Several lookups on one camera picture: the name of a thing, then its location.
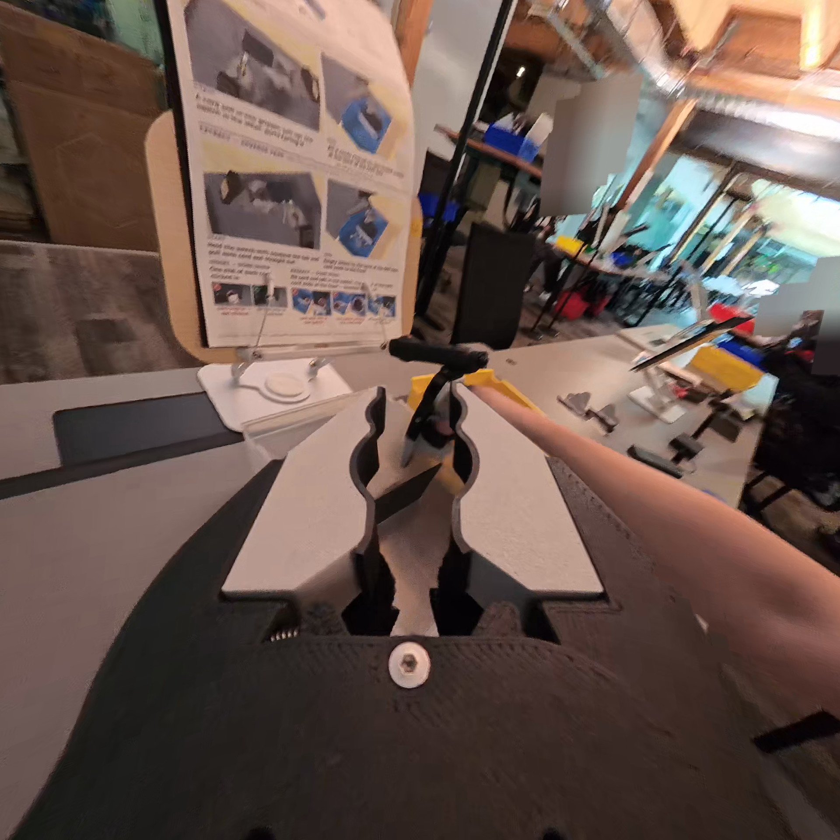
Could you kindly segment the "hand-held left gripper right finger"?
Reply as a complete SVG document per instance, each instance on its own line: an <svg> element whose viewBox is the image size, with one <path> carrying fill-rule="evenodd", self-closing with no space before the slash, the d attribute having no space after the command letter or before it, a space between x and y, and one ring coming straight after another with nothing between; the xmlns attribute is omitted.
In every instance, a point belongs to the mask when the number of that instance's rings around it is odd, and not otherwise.
<svg viewBox="0 0 840 840"><path fill-rule="evenodd" d="M463 487L437 573L437 632L475 634L502 605L515 634L555 635L548 606L589 605L605 589L549 459L467 385L451 386L448 410Z"/></svg>

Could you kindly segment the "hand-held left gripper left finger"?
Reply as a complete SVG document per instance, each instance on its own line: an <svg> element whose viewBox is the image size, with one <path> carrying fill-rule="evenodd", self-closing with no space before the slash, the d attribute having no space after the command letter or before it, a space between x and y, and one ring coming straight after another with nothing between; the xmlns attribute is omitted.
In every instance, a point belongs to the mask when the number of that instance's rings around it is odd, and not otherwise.
<svg viewBox="0 0 840 840"><path fill-rule="evenodd" d="M299 616L326 605L352 634L391 633L395 583L368 490L385 420L385 388L372 387L289 451L222 585L228 600L278 600Z"/></svg>

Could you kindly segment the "yellow plastic bin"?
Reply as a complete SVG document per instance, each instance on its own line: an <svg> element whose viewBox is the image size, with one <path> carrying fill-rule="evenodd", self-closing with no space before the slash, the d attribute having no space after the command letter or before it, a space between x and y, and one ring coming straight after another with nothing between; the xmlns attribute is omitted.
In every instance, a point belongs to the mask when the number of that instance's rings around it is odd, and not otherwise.
<svg viewBox="0 0 840 840"><path fill-rule="evenodd" d="M686 369L720 393L745 393L764 376L758 367L713 344L700 346Z"/></svg>
<svg viewBox="0 0 840 840"><path fill-rule="evenodd" d="M464 482L457 475L454 467L454 456L452 455L453 432L444 432L439 425L448 423L449 393L452 381L437 382L438 374L421 375L412 378L412 387L406 399L407 406L413 410L412 421L420 415L421 407L426 405L430 413L424 414L418 425L416 437L410 437L408 433L403 438L401 466L408 467L412 460L417 457L430 460L433 465L440 466L437 474L437 481L447 489L453 496L457 496L464 488ZM526 408L527 410L545 416L540 409L529 398L522 394L509 381L502 380L489 368L481 369L466 374L460 379L468 387L484 387L491 391L505 396L513 403Z"/></svg>

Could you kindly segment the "person's right forearm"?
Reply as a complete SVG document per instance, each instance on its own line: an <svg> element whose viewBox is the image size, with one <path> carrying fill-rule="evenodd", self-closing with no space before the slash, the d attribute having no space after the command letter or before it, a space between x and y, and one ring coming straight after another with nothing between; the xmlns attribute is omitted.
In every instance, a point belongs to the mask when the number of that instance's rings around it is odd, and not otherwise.
<svg viewBox="0 0 840 840"><path fill-rule="evenodd" d="M730 650L819 708L839 711L837 575L739 510L520 406L472 392L563 461L625 524L659 578Z"/></svg>

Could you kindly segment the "black chair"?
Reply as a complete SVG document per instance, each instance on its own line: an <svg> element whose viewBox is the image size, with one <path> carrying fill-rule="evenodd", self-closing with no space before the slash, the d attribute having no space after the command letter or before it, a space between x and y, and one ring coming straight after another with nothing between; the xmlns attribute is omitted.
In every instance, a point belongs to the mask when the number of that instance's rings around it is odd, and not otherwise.
<svg viewBox="0 0 840 840"><path fill-rule="evenodd" d="M517 338L534 243L528 234L473 224L458 289L450 344L508 350Z"/></svg>

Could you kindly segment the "white display stand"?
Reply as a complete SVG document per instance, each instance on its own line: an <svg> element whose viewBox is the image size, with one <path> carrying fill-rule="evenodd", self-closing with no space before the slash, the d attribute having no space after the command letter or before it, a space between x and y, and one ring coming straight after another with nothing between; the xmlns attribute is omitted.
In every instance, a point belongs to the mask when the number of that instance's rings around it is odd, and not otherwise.
<svg viewBox="0 0 840 840"><path fill-rule="evenodd" d="M745 312L737 311L733 317L721 321L709 319L684 329L663 324L622 330L619 336L639 352L631 372L639 373L644 379L641 386L629 393L630 401L660 422L673 424L686 414L683 402L690 391L699 392L701 402L738 395L715 391L686 367L700 346L717 345L720 339L752 321Z"/></svg>
<svg viewBox="0 0 840 840"><path fill-rule="evenodd" d="M209 364L197 374L223 424L245 425L352 393L330 362L314 359Z"/></svg>

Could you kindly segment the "black table mat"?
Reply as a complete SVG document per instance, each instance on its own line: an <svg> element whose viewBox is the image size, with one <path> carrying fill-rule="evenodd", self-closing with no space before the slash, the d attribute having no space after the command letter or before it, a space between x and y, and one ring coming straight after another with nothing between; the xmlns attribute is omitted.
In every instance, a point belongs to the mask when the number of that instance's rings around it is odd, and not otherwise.
<svg viewBox="0 0 840 840"><path fill-rule="evenodd" d="M244 441L224 425L204 392L64 409L52 416L59 461L81 466L153 449Z"/></svg>

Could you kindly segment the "black stand pole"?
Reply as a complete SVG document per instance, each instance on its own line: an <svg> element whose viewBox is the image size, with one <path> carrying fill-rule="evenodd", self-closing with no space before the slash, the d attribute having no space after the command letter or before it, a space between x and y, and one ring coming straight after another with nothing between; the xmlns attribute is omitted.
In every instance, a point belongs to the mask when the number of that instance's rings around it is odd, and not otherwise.
<svg viewBox="0 0 840 840"><path fill-rule="evenodd" d="M418 165L444 138L437 125L457 128L443 189L421 252L416 285L415 326L440 330L428 313L452 234L444 221L466 156L466 142L478 118L516 2L433 2L432 33L421 49L413 88Z"/></svg>

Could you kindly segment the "wooden top workbench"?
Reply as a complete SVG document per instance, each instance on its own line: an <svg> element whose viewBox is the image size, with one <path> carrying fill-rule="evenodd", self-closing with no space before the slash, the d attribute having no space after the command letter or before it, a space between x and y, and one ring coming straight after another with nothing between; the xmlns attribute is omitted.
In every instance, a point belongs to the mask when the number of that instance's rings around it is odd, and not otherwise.
<svg viewBox="0 0 840 840"><path fill-rule="evenodd" d="M465 142L464 158L470 164L486 163L499 166L500 177L506 182L513 182L519 174L525 175L536 184L542 181L542 169L539 166L488 145L482 140L474 140L470 136Z"/></svg>

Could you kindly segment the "blue storage bin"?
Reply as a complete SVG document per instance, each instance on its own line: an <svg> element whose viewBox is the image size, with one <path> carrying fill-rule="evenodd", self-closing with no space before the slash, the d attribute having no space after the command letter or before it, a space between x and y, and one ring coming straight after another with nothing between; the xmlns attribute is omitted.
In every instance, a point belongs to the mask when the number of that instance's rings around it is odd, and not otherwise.
<svg viewBox="0 0 840 840"><path fill-rule="evenodd" d="M493 149L511 154L528 163L534 161L540 148L527 134L518 133L516 130L502 127L497 123L487 128L482 141Z"/></svg>

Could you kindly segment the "printed instruction sheet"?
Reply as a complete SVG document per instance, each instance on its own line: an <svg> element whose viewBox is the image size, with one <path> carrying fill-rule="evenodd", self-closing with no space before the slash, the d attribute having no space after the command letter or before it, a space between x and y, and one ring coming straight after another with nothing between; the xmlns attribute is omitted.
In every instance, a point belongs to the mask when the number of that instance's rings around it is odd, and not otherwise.
<svg viewBox="0 0 840 840"><path fill-rule="evenodd" d="M403 336L411 91L374 2L157 2L203 344Z"/></svg>

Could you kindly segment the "cardboard box with hexagon print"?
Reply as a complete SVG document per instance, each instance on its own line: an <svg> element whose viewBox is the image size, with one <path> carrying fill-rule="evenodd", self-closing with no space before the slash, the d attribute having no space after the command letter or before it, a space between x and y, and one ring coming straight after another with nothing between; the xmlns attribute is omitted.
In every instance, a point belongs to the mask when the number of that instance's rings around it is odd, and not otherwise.
<svg viewBox="0 0 840 840"><path fill-rule="evenodd" d="M10 81L7 90L54 244L156 252L144 141L161 114Z"/></svg>

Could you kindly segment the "plain brown cardboard box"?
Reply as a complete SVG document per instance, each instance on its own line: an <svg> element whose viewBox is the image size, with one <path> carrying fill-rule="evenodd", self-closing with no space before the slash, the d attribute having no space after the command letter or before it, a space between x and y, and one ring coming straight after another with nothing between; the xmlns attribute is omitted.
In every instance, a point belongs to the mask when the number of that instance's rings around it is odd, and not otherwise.
<svg viewBox="0 0 840 840"><path fill-rule="evenodd" d="M3 2L5 81L155 118L165 84L155 64L105 39Z"/></svg>

